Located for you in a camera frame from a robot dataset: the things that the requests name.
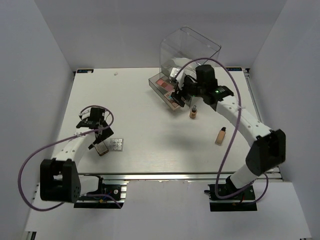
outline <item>transparent plastic container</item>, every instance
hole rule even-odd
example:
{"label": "transparent plastic container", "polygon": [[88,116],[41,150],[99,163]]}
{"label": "transparent plastic container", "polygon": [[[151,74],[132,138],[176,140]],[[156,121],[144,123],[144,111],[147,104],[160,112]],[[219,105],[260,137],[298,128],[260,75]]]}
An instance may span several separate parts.
{"label": "transparent plastic container", "polygon": [[[220,45],[190,27],[184,26],[172,32],[161,41],[160,73],[149,79],[150,87],[175,111],[178,107],[173,107],[170,96],[168,99],[168,95],[170,95],[169,92],[172,91],[171,85],[174,86],[174,83],[170,82],[172,68],[181,68],[188,61],[202,57],[217,60],[220,49]],[[215,66],[215,63],[212,61],[207,62],[207,60],[200,60],[190,64],[185,70],[188,71],[189,75],[196,77],[195,68],[204,63],[210,64],[213,67]],[[186,101],[185,104],[189,107],[193,106],[197,99],[197,97],[192,97],[189,101]]]}

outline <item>transparent lid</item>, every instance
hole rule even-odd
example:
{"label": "transparent lid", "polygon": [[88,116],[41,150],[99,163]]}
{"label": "transparent lid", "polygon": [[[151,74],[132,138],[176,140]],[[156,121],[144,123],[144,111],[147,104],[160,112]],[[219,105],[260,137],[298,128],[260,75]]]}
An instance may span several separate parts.
{"label": "transparent lid", "polygon": [[[165,37],[160,44],[160,72],[169,77],[172,68],[182,67],[197,58],[218,59],[221,46],[208,37],[184,26]],[[190,70],[207,60],[199,60],[190,66]]]}

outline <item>gray wall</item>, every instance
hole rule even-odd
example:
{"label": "gray wall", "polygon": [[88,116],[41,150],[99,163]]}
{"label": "gray wall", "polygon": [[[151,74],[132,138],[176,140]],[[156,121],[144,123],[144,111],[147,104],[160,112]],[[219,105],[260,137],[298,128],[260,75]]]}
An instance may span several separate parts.
{"label": "gray wall", "polygon": [[[72,71],[33,0],[0,1],[0,238],[21,239],[29,208],[19,195],[24,159],[59,131],[72,85]],[[31,200],[42,152],[22,180]]]}
{"label": "gray wall", "polygon": [[250,67],[286,0],[35,0],[71,68],[158,67],[161,39],[188,25]]}
{"label": "gray wall", "polygon": [[293,182],[315,240],[320,240],[319,68],[320,1],[289,0],[251,73],[263,120],[286,133],[281,172]]}

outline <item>bottle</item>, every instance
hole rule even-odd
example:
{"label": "bottle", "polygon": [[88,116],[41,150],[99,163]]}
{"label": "bottle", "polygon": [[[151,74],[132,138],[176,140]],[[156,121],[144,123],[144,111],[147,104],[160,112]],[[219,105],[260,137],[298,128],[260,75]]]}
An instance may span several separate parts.
{"label": "bottle", "polygon": [[226,128],[223,127],[221,128],[221,130],[218,133],[218,136],[216,137],[215,144],[221,145],[225,138],[225,135],[226,135]]}
{"label": "bottle", "polygon": [[195,119],[197,116],[197,112],[198,112],[197,106],[194,105],[190,110],[190,115],[189,115],[190,118]]}

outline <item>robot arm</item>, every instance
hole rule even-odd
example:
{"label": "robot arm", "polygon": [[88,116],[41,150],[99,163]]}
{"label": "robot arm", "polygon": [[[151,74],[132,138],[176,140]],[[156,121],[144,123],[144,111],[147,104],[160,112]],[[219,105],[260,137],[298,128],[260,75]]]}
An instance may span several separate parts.
{"label": "robot arm", "polygon": [[[239,106],[234,93],[228,87],[218,85],[215,70],[211,65],[198,66],[195,71],[196,79],[189,75],[176,78],[175,92],[171,95],[174,101],[183,107],[183,99],[188,100],[190,96],[202,97],[207,105],[236,126]],[[173,68],[173,79],[176,72],[177,69]],[[251,148],[245,165],[226,179],[228,194],[235,193],[286,159],[286,135],[282,130],[273,131],[246,109],[241,110],[238,130]]]}
{"label": "robot arm", "polygon": [[80,116],[81,121],[75,131],[78,137],[71,139],[52,159],[42,161],[40,165],[42,200],[75,203],[79,196],[100,189],[101,179],[97,176],[79,176],[77,165],[88,149],[113,134],[113,131],[107,128],[100,132],[80,135],[93,129],[107,127],[104,116],[104,109],[92,107],[89,112]]}

